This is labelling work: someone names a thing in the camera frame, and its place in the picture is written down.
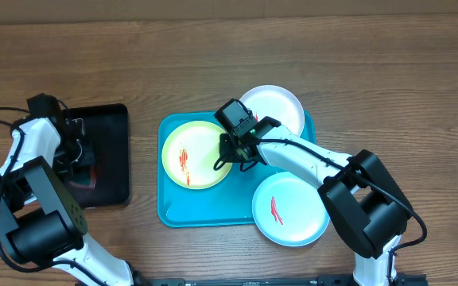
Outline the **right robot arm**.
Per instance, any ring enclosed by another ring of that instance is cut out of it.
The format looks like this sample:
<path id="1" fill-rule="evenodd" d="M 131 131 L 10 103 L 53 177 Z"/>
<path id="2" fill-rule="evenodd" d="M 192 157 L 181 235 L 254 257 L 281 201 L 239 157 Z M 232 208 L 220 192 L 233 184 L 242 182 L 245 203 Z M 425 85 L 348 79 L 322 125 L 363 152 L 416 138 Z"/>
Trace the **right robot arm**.
<path id="1" fill-rule="evenodd" d="M 227 162 L 281 168 L 314 187 L 336 232 L 355 253 L 351 282 L 397 285 L 396 252 L 414 216 L 409 200 L 380 159 L 362 150 L 351 156 L 324 149 L 292 133 L 278 120 L 216 115 L 227 132 L 214 168 Z"/>

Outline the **green and pink sponge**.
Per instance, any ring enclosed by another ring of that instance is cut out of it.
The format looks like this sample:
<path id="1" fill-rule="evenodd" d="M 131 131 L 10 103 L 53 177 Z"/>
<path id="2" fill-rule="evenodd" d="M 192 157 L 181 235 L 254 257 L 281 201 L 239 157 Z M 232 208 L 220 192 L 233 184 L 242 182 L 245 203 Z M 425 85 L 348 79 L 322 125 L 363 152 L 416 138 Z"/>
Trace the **green and pink sponge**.
<path id="1" fill-rule="evenodd" d="M 76 169 L 68 182 L 74 188 L 92 190 L 95 189 L 96 180 L 96 167 L 90 165 Z"/>

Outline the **yellow-green rimmed plate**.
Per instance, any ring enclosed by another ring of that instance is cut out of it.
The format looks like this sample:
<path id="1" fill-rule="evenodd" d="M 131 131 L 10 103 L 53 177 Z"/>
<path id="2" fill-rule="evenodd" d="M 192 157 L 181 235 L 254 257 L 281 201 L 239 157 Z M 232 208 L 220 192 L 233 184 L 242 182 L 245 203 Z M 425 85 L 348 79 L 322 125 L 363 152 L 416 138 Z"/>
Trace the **yellow-green rimmed plate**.
<path id="1" fill-rule="evenodd" d="M 161 162 L 176 184 L 200 190 L 220 183 L 232 168 L 226 163 L 215 171 L 219 159 L 219 137 L 224 130 L 212 122 L 192 121 L 177 127 L 165 140 Z"/>

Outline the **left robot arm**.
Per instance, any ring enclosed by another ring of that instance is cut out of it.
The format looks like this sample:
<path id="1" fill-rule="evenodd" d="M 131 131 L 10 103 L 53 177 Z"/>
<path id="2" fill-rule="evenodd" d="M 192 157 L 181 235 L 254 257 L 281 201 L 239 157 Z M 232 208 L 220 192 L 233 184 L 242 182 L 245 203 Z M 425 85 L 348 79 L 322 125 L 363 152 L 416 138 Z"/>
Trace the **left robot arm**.
<path id="1" fill-rule="evenodd" d="M 146 285 L 89 233 L 82 209 L 53 165 L 66 141 L 50 117 L 11 126 L 13 144 L 0 168 L 0 258 L 24 273 L 61 269 L 85 285 Z"/>

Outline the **white plate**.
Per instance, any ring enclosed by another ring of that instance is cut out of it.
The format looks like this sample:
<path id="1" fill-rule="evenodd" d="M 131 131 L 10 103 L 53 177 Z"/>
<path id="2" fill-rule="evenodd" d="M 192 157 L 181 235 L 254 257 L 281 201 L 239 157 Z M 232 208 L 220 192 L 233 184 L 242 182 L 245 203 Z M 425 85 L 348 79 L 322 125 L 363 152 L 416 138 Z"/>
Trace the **white plate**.
<path id="1" fill-rule="evenodd" d="M 261 85 L 247 91 L 240 101 L 261 121 L 264 117 L 278 120 L 300 136 L 305 126 L 305 113 L 298 98 L 283 87 Z"/>

